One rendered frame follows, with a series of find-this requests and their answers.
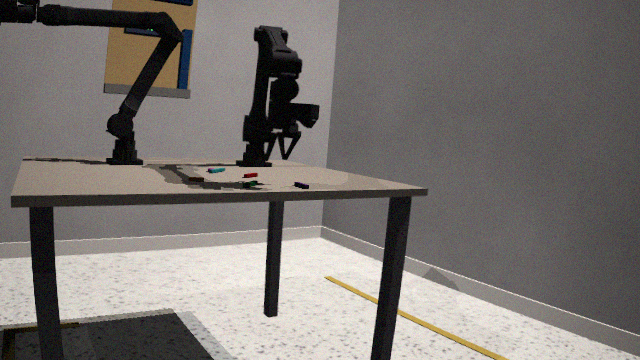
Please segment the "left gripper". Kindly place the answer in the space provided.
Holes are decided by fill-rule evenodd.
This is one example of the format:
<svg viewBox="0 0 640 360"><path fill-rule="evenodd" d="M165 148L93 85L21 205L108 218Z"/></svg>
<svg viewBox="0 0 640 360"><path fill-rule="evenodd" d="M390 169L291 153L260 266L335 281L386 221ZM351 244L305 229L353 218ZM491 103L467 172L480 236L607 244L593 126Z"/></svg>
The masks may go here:
<svg viewBox="0 0 640 360"><path fill-rule="evenodd" d="M257 128L252 128L252 134L257 143L257 146L259 148L263 161L268 161L277 137L278 137L278 142L279 142L280 151L281 151L283 160L288 159L293 148L295 147L296 143L301 137L301 131L298 131L299 126L297 123L272 122L273 102L283 102L283 101L279 101L279 100L269 101L268 121L258 121ZM282 132L272 133L271 131L273 131L273 127L274 129L282 129ZM261 137L269 138L266 155L263 149ZM284 138L293 139L286 154L285 154L285 148L284 148Z"/></svg>

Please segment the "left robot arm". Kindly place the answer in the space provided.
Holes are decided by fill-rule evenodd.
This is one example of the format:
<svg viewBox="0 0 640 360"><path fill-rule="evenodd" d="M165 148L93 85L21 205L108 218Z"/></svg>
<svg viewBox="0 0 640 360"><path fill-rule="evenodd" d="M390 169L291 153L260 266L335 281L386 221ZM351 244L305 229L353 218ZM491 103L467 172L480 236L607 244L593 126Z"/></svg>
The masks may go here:
<svg viewBox="0 0 640 360"><path fill-rule="evenodd" d="M252 135L252 128L257 128L258 121L268 121L268 117L266 117L266 101L269 77L278 76L277 80L271 81L269 100L283 101L273 102L272 122L296 123L299 121L304 127L312 128L319 119L320 105L284 102L290 102L298 95L299 86L295 81L295 77L299 79L299 72L302 72L302 59L299 58L298 62L297 52L287 47L288 32L283 30L282 27L260 25L259 28L255 27L255 29L254 41L258 42L259 53L254 99L251 112L249 115L245 115L243 132L243 141L254 145L246 144L246 153L243 153L244 162L236 160L236 165L272 167L272 163L262 160L259 148Z"/></svg>

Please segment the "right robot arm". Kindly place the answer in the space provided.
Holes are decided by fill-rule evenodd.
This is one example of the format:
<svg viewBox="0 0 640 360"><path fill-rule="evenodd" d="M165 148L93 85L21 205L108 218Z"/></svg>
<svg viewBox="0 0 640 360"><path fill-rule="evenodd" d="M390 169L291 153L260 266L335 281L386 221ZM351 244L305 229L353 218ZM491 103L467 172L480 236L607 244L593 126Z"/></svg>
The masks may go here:
<svg viewBox="0 0 640 360"><path fill-rule="evenodd" d="M18 5L16 9L17 2L23 5ZM108 130L106 131L117 136L118 140L115 140L112 158L106 158L106 163L109 165L143 165L143 160L137 160L132 119L137 114L141 103L170 54L184 36L166 12L75 8L55 4L38 6L40 6L40 0L0 0L0 11L15 12L17 10L17 14L14 14L17 23L32 23L36 20L46 26L79 25L152 29L162 36L122 102L118 114L112 115L107 122Z"/></svg>

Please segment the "green rod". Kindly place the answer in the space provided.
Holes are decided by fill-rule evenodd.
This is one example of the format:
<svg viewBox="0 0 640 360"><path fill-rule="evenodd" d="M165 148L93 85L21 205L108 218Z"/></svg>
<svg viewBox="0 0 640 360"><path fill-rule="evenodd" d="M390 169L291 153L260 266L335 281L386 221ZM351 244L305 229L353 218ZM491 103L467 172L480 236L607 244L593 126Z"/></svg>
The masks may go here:
<svg viewBox="0 0 640 360"><path fill-rule="evenodd" d="M258 181L254 180L254 181L243 183L243 187L244 188L251 187L251 186L254 186L254 185L258 185Z"/></svg>

